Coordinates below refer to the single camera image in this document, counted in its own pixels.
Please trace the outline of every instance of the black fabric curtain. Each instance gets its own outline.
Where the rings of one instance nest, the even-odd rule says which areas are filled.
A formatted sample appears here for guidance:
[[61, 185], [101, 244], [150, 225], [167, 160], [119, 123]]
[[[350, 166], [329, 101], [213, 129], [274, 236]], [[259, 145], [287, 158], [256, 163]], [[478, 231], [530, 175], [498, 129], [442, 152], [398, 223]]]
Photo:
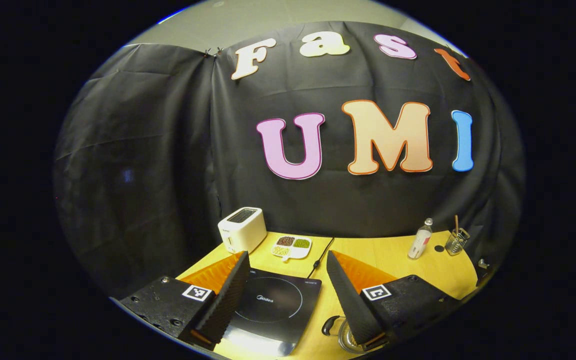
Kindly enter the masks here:
[[[306, 57], [302, 38], [337, 32], [350, 51]], [[376, 34], [395, 35], [416, 59], [389, 57]], [[265, 39], [258, 71], [232, 80], [235, 52]], [[457, 58], [457, 76], [434, 49]], [[353, 175], [354, 125], [347, 101], [370, 100], [395, 125], [402, 105], [430, 108], [430, 171]], [[454, 171], [453, 110], [473, 118], [474, 167]], [[256, 126], [286, 122], [287, 161], [304, 160], [293, 119], [325, 116], [321, 167], [312, 177], [279, 177], [266, 164]], [[178, 275], [221, 243], [217, 223], [241, 207], [263, 209], [269, 231], [331, 237], [412, 235], [427, 217], [448, 230], [480, 226], [466, 249], [499, 261], [514, 237], [524, 191], [524, 153], [515, 119], [472, 60], [404, 30], [318, 22], [247, 39], [217, 56], [172, 45], [122, 47], [73, 101], [55, 150], [55, 196], [62, 226], [85, 269], [121, 298], [162, 274]]]

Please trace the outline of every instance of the handle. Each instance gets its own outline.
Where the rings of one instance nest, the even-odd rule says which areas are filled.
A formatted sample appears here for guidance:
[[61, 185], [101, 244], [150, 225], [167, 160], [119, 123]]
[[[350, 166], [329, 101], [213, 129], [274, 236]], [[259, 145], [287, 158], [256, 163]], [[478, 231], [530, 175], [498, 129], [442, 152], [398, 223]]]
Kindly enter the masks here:
[[340, 315], [334, 315], [334, 316], [330, 316], [329, 319], [326, 320], [326, 322], [324, 322], [324, 325], [321, 328], [321, 332], [323, 333], [323, 335], [326, 335], [327, 337], [330, 336], [330, 330], [332, 329], [332, 326], [335, 324], [336, 319], [339, 319]]

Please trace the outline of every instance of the white toaster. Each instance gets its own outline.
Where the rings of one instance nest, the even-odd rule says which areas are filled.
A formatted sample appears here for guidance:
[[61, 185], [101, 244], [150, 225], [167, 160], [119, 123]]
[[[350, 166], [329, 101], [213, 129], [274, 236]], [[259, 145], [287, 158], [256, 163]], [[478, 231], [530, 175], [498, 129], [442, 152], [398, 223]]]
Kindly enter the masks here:
[[224, 246], [230, 253], [253, 250], [268, 232], [264, 214], [258, 207], [242, 207], [217, 224]]

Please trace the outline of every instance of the midea logo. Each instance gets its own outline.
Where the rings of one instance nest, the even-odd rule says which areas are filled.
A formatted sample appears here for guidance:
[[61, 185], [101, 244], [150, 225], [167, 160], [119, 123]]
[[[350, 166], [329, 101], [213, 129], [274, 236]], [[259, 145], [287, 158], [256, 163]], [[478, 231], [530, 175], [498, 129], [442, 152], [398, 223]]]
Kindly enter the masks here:
[[268, 301], [268, 303], [274, 303], [274, 302], [275, 302], [274, 300], [270, 300], [269, 298], [263, 297], [262, 295], [257, 295], [257, 296], [256, 296], [256, 299], [257, 299], [257, 300]]

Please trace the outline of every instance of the letter m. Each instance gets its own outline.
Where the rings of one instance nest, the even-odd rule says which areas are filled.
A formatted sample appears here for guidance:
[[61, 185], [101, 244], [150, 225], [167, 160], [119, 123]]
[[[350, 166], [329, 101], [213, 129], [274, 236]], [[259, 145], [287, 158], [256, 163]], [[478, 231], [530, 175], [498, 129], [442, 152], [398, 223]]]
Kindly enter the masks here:
[[348, 171], [354, 175], [376, 173], [379, 163], [373, 159], [373, 144], [388, 171], [406, 147], [401, 169], [408, 173], [421, 173], [433, 168], [428, 149], [428, 116], [430, 109], [420, 102], [407, 102], [401, 107], [393, 127], [381, 109], [370, 100], [344, 103], [341, 110], [352, 118], [354, 126], [354, 161]]

